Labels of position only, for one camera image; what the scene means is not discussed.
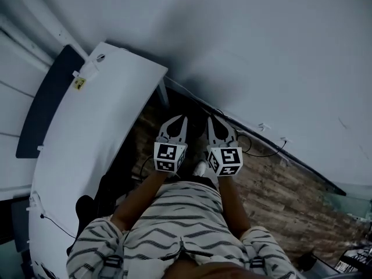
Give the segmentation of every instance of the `yellow sticker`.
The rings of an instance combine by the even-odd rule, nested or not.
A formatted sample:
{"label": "yellow sticker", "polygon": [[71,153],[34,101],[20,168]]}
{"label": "yellow sticker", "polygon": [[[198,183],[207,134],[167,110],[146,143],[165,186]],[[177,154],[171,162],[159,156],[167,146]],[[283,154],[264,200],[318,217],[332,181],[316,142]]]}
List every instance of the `yellow sticker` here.
{"label": "yellow sticker", "polygon": [[80,90],[83,87],[83,85],[85,84],[86,81],[87,81],[86,79],[84,79],[82,77],[78,77],[74,81],[74,88]]}

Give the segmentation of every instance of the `white wall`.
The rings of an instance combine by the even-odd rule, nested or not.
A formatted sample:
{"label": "white wall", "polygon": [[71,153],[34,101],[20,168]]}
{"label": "white wall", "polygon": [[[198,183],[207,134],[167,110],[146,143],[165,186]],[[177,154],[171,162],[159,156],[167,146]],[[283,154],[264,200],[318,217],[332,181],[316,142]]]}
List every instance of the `white wall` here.
{"label": "white wall", "polygon": [[16,149],[44,76],[0,41],[0,201],[30,192],[36,159],[17,159]]}
{"label": "white wall", "polygon": [[88,52],[153,55],[330,180],[372,185],[372,0],[45,1]]}

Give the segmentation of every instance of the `striped shirt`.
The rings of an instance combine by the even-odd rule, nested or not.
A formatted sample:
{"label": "striped shirt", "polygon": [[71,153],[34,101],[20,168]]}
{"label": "striped shirt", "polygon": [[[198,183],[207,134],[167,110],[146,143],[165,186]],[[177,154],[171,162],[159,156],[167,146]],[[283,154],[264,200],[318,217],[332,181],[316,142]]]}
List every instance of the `striped shirt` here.
{"label": "striped shirt", "polygon": [[[220,194],[208,186],[163,184],[130,231],[120,232],[107,219],[92,221],[67,260],[69,277],[162,278],[182,251],[197,264],[233,262],[275,279],[296,277],[265,228],[253,227],[238,240],[222,212]],[[264,264],[253,269],[258,256]]]}

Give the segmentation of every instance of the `shoe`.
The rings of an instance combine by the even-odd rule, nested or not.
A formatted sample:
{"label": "shoe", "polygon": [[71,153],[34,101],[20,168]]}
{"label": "shoe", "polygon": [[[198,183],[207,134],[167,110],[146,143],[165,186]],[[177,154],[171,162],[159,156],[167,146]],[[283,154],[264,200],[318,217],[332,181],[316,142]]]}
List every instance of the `shoe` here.
{"label": "shoe", "polygon": [[193,176],[203,177],[206,168],[207,168],[207,164],[204,161],[200,161],[196,165],[196,167],[195,167],[194,172],[192,173],[192,175]]}

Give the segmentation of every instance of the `forearm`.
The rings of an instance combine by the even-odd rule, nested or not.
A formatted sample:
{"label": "forearm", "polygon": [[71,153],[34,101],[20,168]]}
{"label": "forearm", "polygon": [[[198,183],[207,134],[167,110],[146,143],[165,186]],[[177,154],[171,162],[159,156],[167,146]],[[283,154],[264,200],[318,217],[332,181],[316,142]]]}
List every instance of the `forearm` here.
{"label": "forearm", "polygon": [[133,191],[116,209],[111,222],[121,231],[130,230],[143,212],[150,206],[164,183],[168,173],[154,171],[144,182]]}
{"label": "forearm", "polygon": [[219,177],[220,194],[225,221],[231,233],[238,239],[250,229],[239,193],[232,177]]}

